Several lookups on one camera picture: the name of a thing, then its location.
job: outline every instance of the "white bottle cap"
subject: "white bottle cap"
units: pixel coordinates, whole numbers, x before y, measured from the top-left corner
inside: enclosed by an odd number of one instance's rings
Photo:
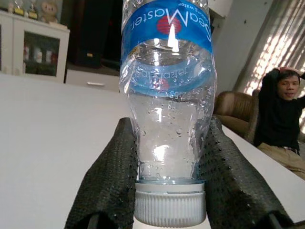
[[[192,227],[206,218],[204,184],[136,183],[134,216],[157,227]]]

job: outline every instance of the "cabinet handle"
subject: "cabinet handle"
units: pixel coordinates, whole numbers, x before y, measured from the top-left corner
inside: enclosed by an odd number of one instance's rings
[[[93,83],[93,82],[87,82],[87,85],[98,86],[98,87],[104,87],[105,86],[104,83]]]

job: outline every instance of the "white wall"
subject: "white wall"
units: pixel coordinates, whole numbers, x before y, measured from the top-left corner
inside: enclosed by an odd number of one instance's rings
[[[223,23],[214,22],[217,93],[233,89],[271,4],[272,0],[234,0]]]

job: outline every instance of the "black padded holder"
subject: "black padded holder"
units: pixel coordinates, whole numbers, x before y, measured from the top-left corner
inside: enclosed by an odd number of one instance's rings
[[[206,180],[206,209],[212,229],[271,229],[293,222],[260,173],[224,135],[213,117],[202,148],[200,176]]]
[[[272,229],[292,226],[279,200],[212,118],[200,160],[212,229]],[[135,138],[129,118],[86,173],[66,229],[131,229],[137,176]]]
[[[129,118],[119,121],[102,154],[86,173],[69,213],[66,229],[131,229],[138,160]]]

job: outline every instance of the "drawer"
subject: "drawer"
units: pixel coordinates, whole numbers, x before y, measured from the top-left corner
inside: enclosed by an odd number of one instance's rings
[[[119,92],[119,77],[113,75],[68,70],[66,84]]]

